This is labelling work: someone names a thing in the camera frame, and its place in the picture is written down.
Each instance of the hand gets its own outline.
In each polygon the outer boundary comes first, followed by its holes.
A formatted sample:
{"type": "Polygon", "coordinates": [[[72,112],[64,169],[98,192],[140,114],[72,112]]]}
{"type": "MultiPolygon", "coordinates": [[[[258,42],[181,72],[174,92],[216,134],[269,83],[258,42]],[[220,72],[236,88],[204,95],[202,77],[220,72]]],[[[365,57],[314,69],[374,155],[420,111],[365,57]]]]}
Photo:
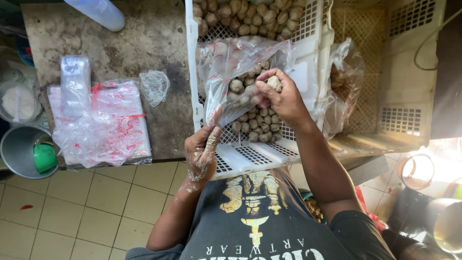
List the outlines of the hand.
{"type": "Polygon", "coordinates": [[[188,176],[183,186],[188,192],[197,191],[210,180],[217,170],[215,150],[220,140],[221,129],[216,127],[222,109],[216,109],[213,118],[199,131],[184,141],[188,176]]]}
{"type": "Polygon", "coordinates": [[[314,123],[295,82],[280,68],[269,69],[256,80],[254,98],[261,107],[267,108],[272,103],[282,121],[294,130],[306,123],[314,123]],[[263,82],[275,75],[281,81],[281,93],[277,93],[273,87],[263,82]]]}

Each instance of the cable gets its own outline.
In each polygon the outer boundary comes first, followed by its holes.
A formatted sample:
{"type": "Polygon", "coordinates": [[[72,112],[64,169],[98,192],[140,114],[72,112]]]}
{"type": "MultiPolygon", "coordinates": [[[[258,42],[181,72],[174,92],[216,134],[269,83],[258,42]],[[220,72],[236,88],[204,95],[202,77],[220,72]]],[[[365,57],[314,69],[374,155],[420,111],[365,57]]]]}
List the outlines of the cable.
{"type": "Polygon", "coordinates": [[[421,70],[426,70],[426,71],[432,71],[432,70],[437,70],[438,69],[438,66],[436,66],[435,68],[422,68],[418,63],[417,63],[417,55],[419,54],[419,51],[420,49],[424,46],[424,44],[428,41],[428,39],[430,39],[433,34],[441,31],[441,29],[446,25],[448,24],[450,21],[452,21],[454,18],[456,18],[457,15],[461,14],[462,13],[462,8],[457,11],[455,14],[453,14],[451,17],[449,17],[444,23],[442,23],[434,32],[432,32],[427,38],[425,38],[425,40],[419,45],[419,47],[417,48],[416,52],[415,52],[415,55],[414,55],[414,64],[417,68],[421,69],[421,70]]]}

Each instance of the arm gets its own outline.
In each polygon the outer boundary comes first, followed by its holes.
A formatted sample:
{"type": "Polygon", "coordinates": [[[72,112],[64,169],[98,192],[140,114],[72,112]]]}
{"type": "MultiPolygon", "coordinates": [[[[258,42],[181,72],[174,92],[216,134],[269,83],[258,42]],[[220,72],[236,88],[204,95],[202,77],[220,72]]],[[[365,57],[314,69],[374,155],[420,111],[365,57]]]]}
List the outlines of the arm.
{"type": "Polygon", "coordinates": [[[147,249],[161,251],[186,243],[199,196],[217,169],[215,150],[221,130],[214,126],[220,115],[221,109],[209,124],[184,142],[188,175],[152,228],[147,249]]]}
{"type": "Polygon", "coordinates": [[[266,71],[257,80],[256,98],[259,104],[268,106],[270,101],[279,117],[295,133],[306,180],[327,222],[330,224],[332,218],[340,211],[364,212],[350,176],[311,119],[293,80],[279,68],[266,71]],[[277,93],[263,82],[274,75],[282,83],[281,93],[277,93]]]}

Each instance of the white plastic bottle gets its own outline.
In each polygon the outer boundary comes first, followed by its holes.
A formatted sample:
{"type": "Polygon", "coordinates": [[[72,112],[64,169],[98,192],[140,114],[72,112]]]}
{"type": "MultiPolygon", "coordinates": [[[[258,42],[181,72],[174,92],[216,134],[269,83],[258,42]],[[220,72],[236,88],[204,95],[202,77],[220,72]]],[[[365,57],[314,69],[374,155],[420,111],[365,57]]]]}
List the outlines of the white plastic bottle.
{"type": "Polygon", "coordinates": [[[108,0],[64,0],[66,3],[111,31],[120,31],[125,16],[108,0]]]}

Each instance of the person's left hand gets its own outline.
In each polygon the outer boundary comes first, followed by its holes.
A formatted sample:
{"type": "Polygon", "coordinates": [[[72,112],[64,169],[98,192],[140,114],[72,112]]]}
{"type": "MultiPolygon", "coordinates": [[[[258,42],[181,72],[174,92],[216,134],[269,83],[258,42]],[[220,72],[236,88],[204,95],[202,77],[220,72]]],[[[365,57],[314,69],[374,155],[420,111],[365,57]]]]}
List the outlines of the person's left hand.
{"type": "Polygon", "coordinates": [[[215,150],[220,140],[221,129],[216,125],[221,112],[222,109],[219,107],[207,125],[184,141],[188,176],[183,185],[188,192],[203,188],[217,170],[215,150]]]}

